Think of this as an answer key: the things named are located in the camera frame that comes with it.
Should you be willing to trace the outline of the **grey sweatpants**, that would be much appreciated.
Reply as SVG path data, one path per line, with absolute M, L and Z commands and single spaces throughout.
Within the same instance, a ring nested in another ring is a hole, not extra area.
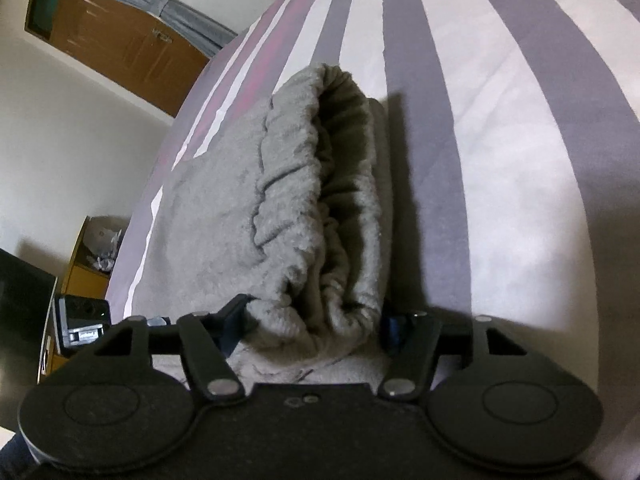
M 376 385 L 392 234 L 383 107 L 311 65 L 171 171 L 131 310 L 180 318 L 245 294 L 242 382 Z

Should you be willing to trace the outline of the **small black device box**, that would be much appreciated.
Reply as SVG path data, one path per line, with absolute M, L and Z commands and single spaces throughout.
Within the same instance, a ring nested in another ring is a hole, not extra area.
M 58 352 L 69 359 L 111 327 L 110 305 L 105 299 L 60 295 L 54 300 L 53 321 Z

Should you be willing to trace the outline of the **wooden cabinet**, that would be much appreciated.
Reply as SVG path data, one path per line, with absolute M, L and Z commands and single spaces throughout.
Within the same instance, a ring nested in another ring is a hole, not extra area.
M 37 382 L 41 382 L 44 378 L 50 376 L 69 360 L 58 352 L 58 346 L 56 345 L 53 321 L 54 300 L 56 297 L 69 294 L 105 299 L 111 273 L 96 268 L 94 265 L 96 256 L 85 244 L 85 235 L 86 232 L 89 232 L 91 235 L 100 237 L 101 235 L 107 235 L 108 230 L 113 230 L 120 234 L 116 224 L 108 217 L 87 217 L 80 228 L 70 261 L 66 266 L 62 284 L 58 286 L 58 290 L 54 293 L 48 309 L 40 348 Z

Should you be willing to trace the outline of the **black monitor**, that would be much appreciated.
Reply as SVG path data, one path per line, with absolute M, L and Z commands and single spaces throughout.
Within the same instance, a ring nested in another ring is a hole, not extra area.
M 1 427 L 17 432 L 17 413 L 37 383 L 42 337 L 56 277 L 1 251 Z

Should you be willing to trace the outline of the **striped pink purple bed sheet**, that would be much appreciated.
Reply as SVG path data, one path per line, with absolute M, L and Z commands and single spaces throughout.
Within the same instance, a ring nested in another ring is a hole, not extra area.
M 586 462 L 639 474 L 639 0 L 276 0 L 207 65 L 108 285 L 131 311 L 163 185 L 312 62 L 399 132 L 390 287 L 512 322 L 596 387 Z

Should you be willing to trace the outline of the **brown wooden door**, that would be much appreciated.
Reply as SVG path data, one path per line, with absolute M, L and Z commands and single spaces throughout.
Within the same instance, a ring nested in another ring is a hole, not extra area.
M 171 117 L 208 63 L 178 32 L 116 0 L 29 0 L 25 28 Z

